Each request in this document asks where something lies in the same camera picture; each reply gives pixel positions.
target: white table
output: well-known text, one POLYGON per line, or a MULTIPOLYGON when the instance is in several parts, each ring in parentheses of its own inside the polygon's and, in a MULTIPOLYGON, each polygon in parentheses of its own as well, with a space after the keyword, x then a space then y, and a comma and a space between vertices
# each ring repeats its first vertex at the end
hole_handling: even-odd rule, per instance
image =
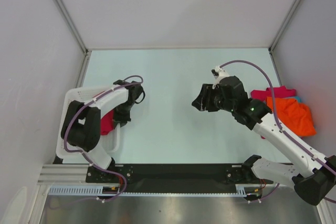
MULTIPOLYGON (((279 86, 267 49, 162 49, 93 51, 83 86, 109 85, 139 74, 145 100, 131 110, 122 128, 117 163, 242 163, 253 154, 288 162, 267 140, 237 123, 230 113, 199 112, 191 106, 203 83, 213 83, 216 65, 244 59, 260 66, 279 86)), ((264 76, 252 66, 225 68, 250 93, 265 89, 264 76)))

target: pink cloth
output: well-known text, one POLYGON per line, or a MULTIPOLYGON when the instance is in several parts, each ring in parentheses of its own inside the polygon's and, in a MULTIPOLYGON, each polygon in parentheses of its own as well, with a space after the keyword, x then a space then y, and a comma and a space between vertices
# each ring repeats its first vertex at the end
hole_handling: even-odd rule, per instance
MULTIPOLYGON (((276 98, 286 98, 286 97, 295 97, 295 89, 287 89, 285 86, 274 88, 274 95, 276 98)), ((265 101, 266 97, 271 97, 271 89, 267 88, 264 90, 253 90, 251 92, 251 98, 258 99, 260 101, 265 101)))

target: reflective metal surface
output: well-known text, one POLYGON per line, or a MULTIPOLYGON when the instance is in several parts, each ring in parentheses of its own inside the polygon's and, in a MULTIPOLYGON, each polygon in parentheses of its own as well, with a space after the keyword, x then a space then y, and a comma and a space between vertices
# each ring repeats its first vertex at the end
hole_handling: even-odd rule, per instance
POLYGON ((120 197, 105 204, 87 200, 63 209, 49 208, 76 199, 79 197, 48 196, 40 224, 321 223, 316 207, 288 188, 278 188, 261 204, 248 204, 242 198, 146 196, 120 197))

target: white basket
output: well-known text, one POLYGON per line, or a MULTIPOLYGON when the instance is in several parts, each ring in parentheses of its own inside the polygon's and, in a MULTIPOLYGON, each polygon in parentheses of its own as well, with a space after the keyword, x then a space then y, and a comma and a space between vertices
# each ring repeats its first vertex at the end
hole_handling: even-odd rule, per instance
MULTIPOLYGON (((61 117, 61 124, 59 127, 59 132, 58 132, 58 139, 57 139, 57 147, 56 147, 56 154, 59 158, 69 158, 69 157, 74 157, 77 155, 80 155, 80 153, 68 153, 64 149, 63 145, 63 139, 61 138, 61 129, 63 126, 63 122, 65 119, 65 116, 68 111, 68 107, 70 102, 76 100, 79 102, 85 102, 88 101, 89 99, 92 99, 95 97, 97 94, 110 89, 110 86, 101 86, 101 87, 93 87, 93 88, 76 88, 76 89, 71 89, 69 90, 64 99, 64 105, 63 105, 63 112, 62 112, 62 117, 61 117)), ((100 136, 99 142, 105 149, 105 151, 111 155, 113 152, 116 152, 119 148, 120 144, 120 124, 117 125, 117 127, 110 132, 108 135, 105 136, 100 136)), ((71 146, 68 144, 68 148, 70 150, 77 150, 76 147, 71 146)))

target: orange cloth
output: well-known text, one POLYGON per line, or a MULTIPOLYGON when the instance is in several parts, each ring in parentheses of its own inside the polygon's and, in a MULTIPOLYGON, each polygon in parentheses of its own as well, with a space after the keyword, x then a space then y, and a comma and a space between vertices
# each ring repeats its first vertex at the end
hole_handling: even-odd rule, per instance
MULTIPOLYGON (((296 99, 275 98, 279 119, 298 136, 316 134, 310 109, 296 99)), ((272 97, 266 98, 266 104, 273 111, 272 97)))

